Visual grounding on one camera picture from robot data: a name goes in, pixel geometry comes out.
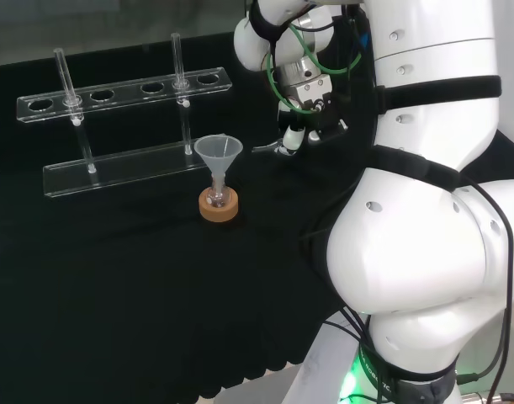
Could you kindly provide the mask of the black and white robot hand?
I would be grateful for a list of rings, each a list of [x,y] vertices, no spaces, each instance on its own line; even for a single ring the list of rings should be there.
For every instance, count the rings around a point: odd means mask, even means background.
[[[282,88],[292,108],[278,102],[277,154],[293,156],[304,143],[316,146],[346,135],[348,123],[333,103],[331,90],[326,74]]]

